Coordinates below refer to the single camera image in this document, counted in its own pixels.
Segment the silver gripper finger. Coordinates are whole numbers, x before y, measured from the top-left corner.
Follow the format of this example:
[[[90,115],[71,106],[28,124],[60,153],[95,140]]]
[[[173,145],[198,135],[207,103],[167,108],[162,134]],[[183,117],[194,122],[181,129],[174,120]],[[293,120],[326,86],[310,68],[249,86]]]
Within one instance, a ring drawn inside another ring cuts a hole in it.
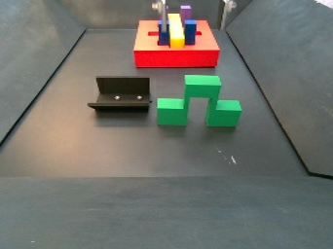
[[[225,28],[227,14],[237,8],[235,0],[222,0],[222,16],[219,29]]]
[[[153,3],[153,9],[158,11],[162,17],[162,31],[167,32],[167,1],[155,0]]]

